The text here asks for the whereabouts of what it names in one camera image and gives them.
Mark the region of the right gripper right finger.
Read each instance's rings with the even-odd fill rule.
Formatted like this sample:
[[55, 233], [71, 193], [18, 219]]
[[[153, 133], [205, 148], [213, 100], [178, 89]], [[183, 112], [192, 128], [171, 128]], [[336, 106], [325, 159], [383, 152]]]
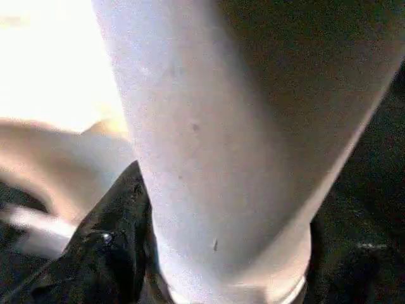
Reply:
[[398, 303], [399, 254], [362, 220], [311, 223], [305, 303]]

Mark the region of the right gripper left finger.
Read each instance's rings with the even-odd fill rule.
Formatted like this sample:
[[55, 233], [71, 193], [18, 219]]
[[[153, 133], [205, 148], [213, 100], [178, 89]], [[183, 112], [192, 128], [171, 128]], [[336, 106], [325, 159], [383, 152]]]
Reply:
[[61, 256], [1, 303], [137, 303], [146, 273], [150, 207], [135, 161], [81, 221]]

